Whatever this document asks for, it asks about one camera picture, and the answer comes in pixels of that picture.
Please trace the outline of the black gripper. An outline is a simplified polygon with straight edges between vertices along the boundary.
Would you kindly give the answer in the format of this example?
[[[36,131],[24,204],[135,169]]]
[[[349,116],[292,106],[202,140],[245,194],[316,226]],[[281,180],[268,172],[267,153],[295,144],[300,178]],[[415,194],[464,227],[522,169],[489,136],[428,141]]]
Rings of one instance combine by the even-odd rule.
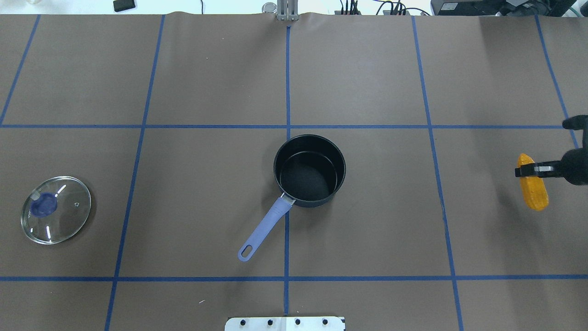
[[[575,186],[588,184],[588,154],[583,148],[567,151],[560,161],[523,164],[514,170],[515,177],[563,178]]]

